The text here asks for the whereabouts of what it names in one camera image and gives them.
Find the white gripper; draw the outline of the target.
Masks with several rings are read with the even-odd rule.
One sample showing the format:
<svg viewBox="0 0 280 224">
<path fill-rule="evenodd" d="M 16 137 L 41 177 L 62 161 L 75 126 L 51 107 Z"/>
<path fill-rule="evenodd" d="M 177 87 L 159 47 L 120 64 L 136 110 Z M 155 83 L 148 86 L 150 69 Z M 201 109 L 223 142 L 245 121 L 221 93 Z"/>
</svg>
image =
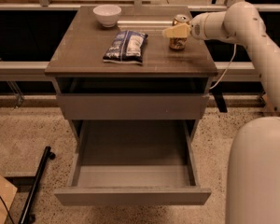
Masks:
<svg viewBox="0 0 280 224">
<path fill-rule="evenodd" d="M 191 34 L 198 40 L 206 40 L 207 36 L 204 30 L 206 18 L 206 15 L 197 15 L 190 21 L 189 25 L 179 23 L 178 25 L 164 29 L 162 35 L 169 38 L 187 38 Z"/>
</svg>

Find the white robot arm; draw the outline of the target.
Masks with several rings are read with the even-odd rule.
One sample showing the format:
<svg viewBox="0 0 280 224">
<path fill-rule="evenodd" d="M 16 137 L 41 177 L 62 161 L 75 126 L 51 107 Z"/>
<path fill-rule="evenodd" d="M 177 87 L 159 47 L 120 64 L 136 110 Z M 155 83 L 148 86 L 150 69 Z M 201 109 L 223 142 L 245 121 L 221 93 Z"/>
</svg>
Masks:
<svg viewBox="0 0 280 224">
<path fill-rule="evenodd" d="M 225 224 L 280 224 L 280 48 L 266 33 L 254 5 L 238 2 L 222 12 L 200 14 L 162 31 L 245 48 L 272 113 L 235 135 L 229 156 Z"/>
</svg>

